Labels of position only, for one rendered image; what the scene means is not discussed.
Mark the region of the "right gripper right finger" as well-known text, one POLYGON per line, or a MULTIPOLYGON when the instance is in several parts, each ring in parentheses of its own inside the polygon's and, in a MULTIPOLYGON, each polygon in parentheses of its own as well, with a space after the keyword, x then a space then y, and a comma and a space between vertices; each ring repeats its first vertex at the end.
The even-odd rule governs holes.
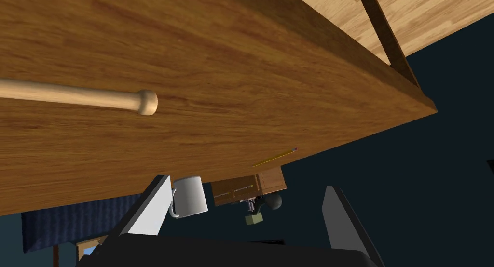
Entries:
POLYGON ((340 188, 327 186, 322 214, 333 249, 359 251, 373 262, 372 267, 385 267, 378 250, 340 188))

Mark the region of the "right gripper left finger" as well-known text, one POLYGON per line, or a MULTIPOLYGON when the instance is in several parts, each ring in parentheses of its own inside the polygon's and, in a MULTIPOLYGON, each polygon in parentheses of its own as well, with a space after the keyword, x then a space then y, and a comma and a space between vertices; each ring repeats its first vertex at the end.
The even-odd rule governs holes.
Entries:
POLYGON ((172 201, 170 177, 156 176, 119 223, 108 233, 108 240, 129 233, 158 235, 172 201))

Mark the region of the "white mug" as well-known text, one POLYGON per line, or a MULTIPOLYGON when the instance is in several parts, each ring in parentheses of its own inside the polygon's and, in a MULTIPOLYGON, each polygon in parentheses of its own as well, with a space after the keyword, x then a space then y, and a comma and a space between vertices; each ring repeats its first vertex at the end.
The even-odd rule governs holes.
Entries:
POLYGON ((208 211, 200 176, 184 177, 173 182, 169 214, 172 218, 186 218, 208 211))

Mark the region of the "framed picture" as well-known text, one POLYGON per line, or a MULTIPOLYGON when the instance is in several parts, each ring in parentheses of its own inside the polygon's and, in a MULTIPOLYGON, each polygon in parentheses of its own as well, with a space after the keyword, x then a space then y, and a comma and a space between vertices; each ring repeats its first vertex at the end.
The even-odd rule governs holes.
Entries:
POLYGON ((93 239, 77 242, 75 245, 77 248, 76 253, 77 253, 78 261, 80 261, 84 255, 90 255, 91 252, 98 245, 100 245, 104 242, 106 237, 107 236, 105 235, 105 236, 101 236, 100 238, 93 238, 93 239))

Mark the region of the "dark blue curtain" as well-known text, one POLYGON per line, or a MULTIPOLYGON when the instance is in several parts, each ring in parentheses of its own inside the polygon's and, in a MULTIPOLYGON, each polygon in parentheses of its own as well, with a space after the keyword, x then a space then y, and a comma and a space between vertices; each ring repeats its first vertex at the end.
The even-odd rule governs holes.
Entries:
POLYGON ((47 208, 21 214, 23 251, 76 242, 107 234, 115 227, 140 195, 47 208))

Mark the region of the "yellow pencil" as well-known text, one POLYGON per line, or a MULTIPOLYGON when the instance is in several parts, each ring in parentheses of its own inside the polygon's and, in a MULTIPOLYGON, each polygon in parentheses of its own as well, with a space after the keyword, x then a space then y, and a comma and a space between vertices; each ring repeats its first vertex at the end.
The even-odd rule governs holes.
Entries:
POLYGON ((297 150, 298 150, 298 148, 293 148, 293 149, 291 149, 291 150, 285 151, 285 152, 283 152, 283 153, 277 154, 277 155, 275 155, 275 156, 272 156, 272 157, 269 157, 269 158, 267 158, 267 159, 264 159, 264 160, 262 160, 262 161, 260 161, 260 162, 257 162, 257 163, 255 163, 255 164, 253 164, 252 166, 253 166, 253 167, 260 166, 260 165, 262 165, 262 164, 268 163, 268 162, 273 161, 273 160, 275 160, 275 159, 279 159, 279 158, 281 158, 281 157, 283 157, 283 156, 286 156, 286 155, 289 155, 289 154, 291 154, 291 153, 294 153, 294 152, 296 152, 297 150))

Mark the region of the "brown wooden dresser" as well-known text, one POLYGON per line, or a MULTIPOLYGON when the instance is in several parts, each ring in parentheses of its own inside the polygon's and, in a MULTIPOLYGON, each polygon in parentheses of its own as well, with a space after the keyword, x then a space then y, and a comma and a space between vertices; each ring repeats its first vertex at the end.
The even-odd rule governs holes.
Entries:
POLYGON ((255 175, 212 182, 211 188, 215 206, 244 203, 248 207, 246 224, 254 225, 263 221, 264 206, 271 210, 281 207, 279 192, 287 185, 281 168, 276 167, 255 175))

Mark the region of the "pale wooden baseball bat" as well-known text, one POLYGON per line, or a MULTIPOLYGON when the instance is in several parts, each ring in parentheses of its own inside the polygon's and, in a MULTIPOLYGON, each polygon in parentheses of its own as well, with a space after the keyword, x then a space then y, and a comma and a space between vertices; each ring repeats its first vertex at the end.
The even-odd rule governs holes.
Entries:
POLYGON ((157 94, 84 88, 43 82, 0 79, 0 98, 127 109, 150 116, 158 107, 157 94))

